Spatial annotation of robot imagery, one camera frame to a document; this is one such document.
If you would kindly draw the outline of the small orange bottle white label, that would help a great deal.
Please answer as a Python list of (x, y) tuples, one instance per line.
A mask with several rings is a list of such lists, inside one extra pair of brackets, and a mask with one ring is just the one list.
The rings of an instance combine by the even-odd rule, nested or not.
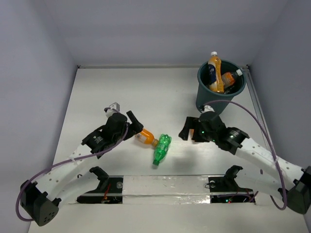
[(142, 142), (143, 144), (151, 145), (154, 148), (158, 144), (158, 140), (154, 137), (154, 135), (150, 131), (148, 131), (146, 129), (143, 129), (141, 132), (136, 134), (135, 138), (138, 141)]

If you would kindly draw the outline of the crushed green plastic bottle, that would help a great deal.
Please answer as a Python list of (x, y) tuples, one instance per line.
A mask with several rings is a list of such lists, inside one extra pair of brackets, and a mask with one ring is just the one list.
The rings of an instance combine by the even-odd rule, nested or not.
[(168, 134), (162, 134), (154, 151), (153, 165), (158, 166), (166, 157), (172, 138)]

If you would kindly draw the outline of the orange bottle blue label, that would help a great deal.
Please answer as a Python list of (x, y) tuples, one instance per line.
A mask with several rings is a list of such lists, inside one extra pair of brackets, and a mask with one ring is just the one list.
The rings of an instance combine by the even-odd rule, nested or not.
[(216, 93), (224, 93), (224, 83), (221, 78), (221, 59), (217, 52), (211, 52), (211, 57), (208, 61), (209, 68), (209, 89)]

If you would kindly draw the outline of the tall orange bottle white cap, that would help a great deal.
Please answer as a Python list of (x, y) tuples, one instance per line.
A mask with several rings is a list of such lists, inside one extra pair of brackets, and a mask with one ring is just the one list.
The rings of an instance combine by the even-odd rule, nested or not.
[(235, 72), (226, 72), (221, 78), (224, 84), (224, 89), (232, 86), (236, 80), (243, 75), (240, 69), (237, 69)]

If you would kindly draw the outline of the small orange juice bottle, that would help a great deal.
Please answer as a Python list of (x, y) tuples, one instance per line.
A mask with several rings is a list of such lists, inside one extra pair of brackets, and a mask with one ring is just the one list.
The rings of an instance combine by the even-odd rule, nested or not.
[(193, 140), (194, 129), (190, 129), (189, 134), (190, 134), (190, 139)]

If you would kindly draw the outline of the clear Pepsi bottle black cap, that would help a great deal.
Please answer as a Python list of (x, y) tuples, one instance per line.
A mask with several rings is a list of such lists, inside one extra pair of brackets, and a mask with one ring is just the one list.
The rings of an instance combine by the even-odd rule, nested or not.
[(234, 85), (231, 85), (231, 86), (224, 89), (225, 95), (233, 94), (235, 92), (236, 92), (236, 87)]

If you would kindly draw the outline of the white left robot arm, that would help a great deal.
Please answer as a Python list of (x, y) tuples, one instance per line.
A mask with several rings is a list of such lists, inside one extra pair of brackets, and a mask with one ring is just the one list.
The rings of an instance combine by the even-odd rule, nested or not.
[(22, 207), (38, 226), (45, 226), (71, 198), (96, 190), (105, 191), (109, 175), (98, 166), (99, 159), (122, 141), (143, 130), (131, 111), (114, 112), (104, 125), (88, 134), (62, 162), (52, 165), (20, 187), (17, 207)]

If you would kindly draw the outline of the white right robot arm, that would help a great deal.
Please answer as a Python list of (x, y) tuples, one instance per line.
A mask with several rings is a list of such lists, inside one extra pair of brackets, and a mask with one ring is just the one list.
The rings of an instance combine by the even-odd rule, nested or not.
[(197, 143), (213, 142), (221, 150), (245, 159), (259, 168), (258, 172), (247, 172), (233, 165), (221, 177), (212, 177), (207, 183), (214, 193), (243, 193), (246, 189), (263, 192), (278, 198), (284, 208), (306, 214), (311, 206), (311, 168), (302, 168), (276, 156), (247, 133), (227, 127), (213, 111), (207, 110), (199, 117), (187, 117), (179, 137), (186, 141), (192, 132)]

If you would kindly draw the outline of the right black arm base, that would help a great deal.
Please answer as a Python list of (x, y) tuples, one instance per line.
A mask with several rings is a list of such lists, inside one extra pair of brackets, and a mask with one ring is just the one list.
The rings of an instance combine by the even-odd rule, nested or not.
[(256, 203), (253, 190), (239, 187), (235, 181), (240, 170), (241, 166), (233, 165), (223, 176), (208, 178), (204, 188), (210, 191), (211, 203)]

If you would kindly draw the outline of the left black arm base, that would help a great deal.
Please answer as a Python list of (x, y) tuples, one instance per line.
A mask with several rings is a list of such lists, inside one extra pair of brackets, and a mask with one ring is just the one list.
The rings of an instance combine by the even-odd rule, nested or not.
[(99, 166), (89, 172), (97, 177), (98, 185), (77, 198), (80, 204), (122, 204), (123, 176), (109, 176)]

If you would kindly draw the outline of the silver tape strip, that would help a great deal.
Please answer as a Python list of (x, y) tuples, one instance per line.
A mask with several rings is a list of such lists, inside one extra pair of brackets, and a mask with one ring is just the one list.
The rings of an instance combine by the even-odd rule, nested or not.
[(209, 204), (208, 176), (124, 176), (123, 204)]

